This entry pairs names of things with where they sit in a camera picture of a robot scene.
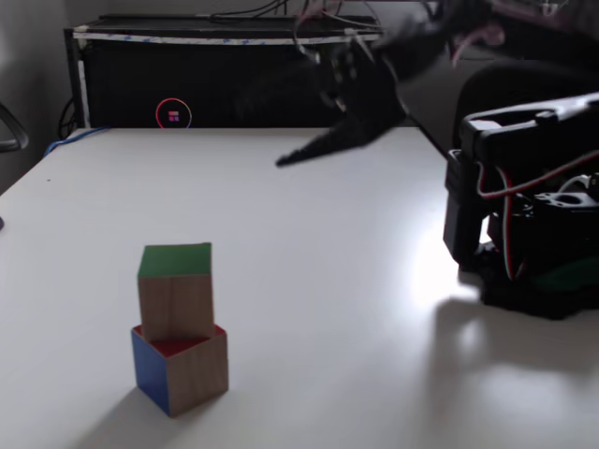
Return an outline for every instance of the white table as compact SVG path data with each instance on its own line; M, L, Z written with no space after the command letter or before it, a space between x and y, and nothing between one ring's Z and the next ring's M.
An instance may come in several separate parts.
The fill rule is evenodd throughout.
M0 447L599 444L597 314L484 308L415 129L277 170L316 131L114 130L0 198ZM170 420L135 388L146 244L214 243L231 390Z

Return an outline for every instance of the wooden block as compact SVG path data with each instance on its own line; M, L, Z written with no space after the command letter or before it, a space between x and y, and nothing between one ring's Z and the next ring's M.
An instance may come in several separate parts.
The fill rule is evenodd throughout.
M188 412L228 390L226 332L210 339L149 343L131 331L138 387L168 416Z
M139 268L139 308L147 341L214 336L212 246L148 246Z

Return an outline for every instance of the black computer case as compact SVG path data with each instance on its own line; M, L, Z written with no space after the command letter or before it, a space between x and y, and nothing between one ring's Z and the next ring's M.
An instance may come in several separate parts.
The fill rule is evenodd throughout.
M372 22L372 18L352 18ZM325 105L293 41L294 19L214 23L195 16L104 16L66 30L79 126L319 127ZM361 29L376 38L375 29ZM345 25L316 19L298 38L331 51Z

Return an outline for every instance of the wall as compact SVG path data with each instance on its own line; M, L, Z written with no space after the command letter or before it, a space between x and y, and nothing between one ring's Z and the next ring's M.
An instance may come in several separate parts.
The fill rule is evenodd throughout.
M63 29L106 10L104 0L0 0L0 101L31 137L29 148L0 154L0 193L56 140L70 98ZM9 132L0 125L0 139Z

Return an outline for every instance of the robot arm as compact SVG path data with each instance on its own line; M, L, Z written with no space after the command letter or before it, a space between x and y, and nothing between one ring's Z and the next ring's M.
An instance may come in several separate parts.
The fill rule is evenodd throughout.
M442 2L430 20L408 20L370 47L357 37L352 39L329 59L320 58L314 64L323 94L333 94L346 112L346 121L277 165L364 147L401 124L409 114L397 96L397 84L421 76L446 52L447 43L468 38L477 30L494 31L496 40L473 44L503 56L541 60L573 72L599 72L599 41L570 31L579 22L588 22L588 18L578 19L583 13L594 13L599 22L599 5L578 1L588 5L586 9L573 8L578 14L571 13L570 22L560 23L522 7L521 1L450 0Z
M403 122L409 114L397 85L428 70L448 42L485 36L482 45L502 55L599 79L595 30L586 26L589 17L579 19L599 20L596 2L580 0L569 22L521 4L454 0L370 47L352 39L316 67L323 91L334 93L347 118L279 167L366 146ZM447 158L444 240L461 270L482 278L486 304L551 319L599 308L598 123L599 94L464 119L460 148ZM586 191L562 191L581 176L591 179ZM485 218L491 241L480 244Z

